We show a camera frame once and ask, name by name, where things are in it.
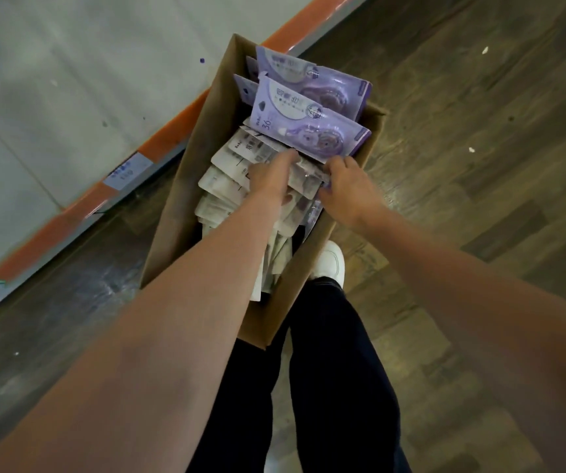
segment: right arm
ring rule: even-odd
[[[566,301],[409,224],[355,159],[327,168],[326,211],[388,259],[553,471],[566,472]]]

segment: hand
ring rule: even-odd
[[[274,196],[283,204],[287,192],[289,168],[300,159],[298,152],[288,149],[279,152],[269,164],[253,164],[248,168],[250,193]]]
[[[320,188],[320,202],[336,221],[361,233],[385,209],[380,190],[354,158],[334,156],[325,171],[331,174],[331,189]]]

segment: orange strip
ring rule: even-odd
[[[351,0],[312,0],[296,16],[264,42],[264,46],[287,52],[305,36],[316,31],[342,6]],[[208,95],[204,91],[175,118],[163,126],[138,151],[154,163],[161,161],[193,131]],[[50,249],[73,234],[86,217],[117,194],[117,190],[99,182],[86,191],[61,214],[51,219],[34,236],[0,263],[0,280],[11,282],[29,269]]]

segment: left hand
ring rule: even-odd
[[[287,192],[289,168],[300,159],[298,152],[288,149],[279,152],[269,164],[253,164],[248,168],[250,193],[274,196],[283,204]]]

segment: left arm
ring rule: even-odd
[[[0,444],[0,472],[186,470],[287,187],[293,150],[131,302]]]

